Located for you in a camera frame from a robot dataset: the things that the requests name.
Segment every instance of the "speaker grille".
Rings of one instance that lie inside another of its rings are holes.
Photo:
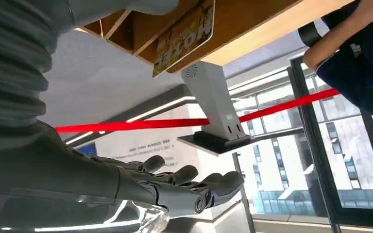
[[[196,64],[191,65],[186,69],[186,76],[188,78],[194,78],[198,74],[198,66]]]

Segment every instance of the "person's arm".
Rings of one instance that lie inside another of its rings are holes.
[[[354,13],[333,28],[304,55],[304,63],[313,70],[328,59],[351,36],[373,22],[373,0],[361,0]]]

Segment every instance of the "robotic hand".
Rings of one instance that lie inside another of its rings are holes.
[[[240,190],[244,180],[242,176],[231,171],[222,176],[212,173],[201,182],[192,182],[198,175],[194,166],[187,165],[178,171],[152,174],[165,164],[161,156],[153,156],[145,162],[124,163],[115,159],[93,157],[92,159],[119,167],[121,174],[128,176],[134,183],[147,187],[147,196],[156,198],[154,205],[167,208],[170,217],[199,214],[229,201]]]

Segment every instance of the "ceiling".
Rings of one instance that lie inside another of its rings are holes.
[[[227,77],[303,47],[296,32],[259,48],[224,67]],[[52,126],[106,120],[183,83],[180,74],[151,77],[152,67],[92,34],[71,31],[58,41],[53,69],[41,94]]]

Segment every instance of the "white wall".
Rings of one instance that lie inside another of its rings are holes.
[[[205,115],[198,104],[186,104],[151,117],[149,120],[202,117],[205,117]],[[223,175],[235,170],[230,154],[215,156],[177,140],[180,136],[193,134],[199,130],[201,130],[200,127],[182,127],[121,131],[100,137],[95,140],[95,144],[99,156],[114,158],[123,162],[145,161],[151,156],[161,155],[165,158],[166,166],[156,173],[175,172],[183,166],[193,165],[199,171],[199,176],[195,178],[195,181],[201,181],[214,172]],[[240,198],[240,194],[238,193],[229,202],[205,210],[202,214],[192,217],[214,219]]]

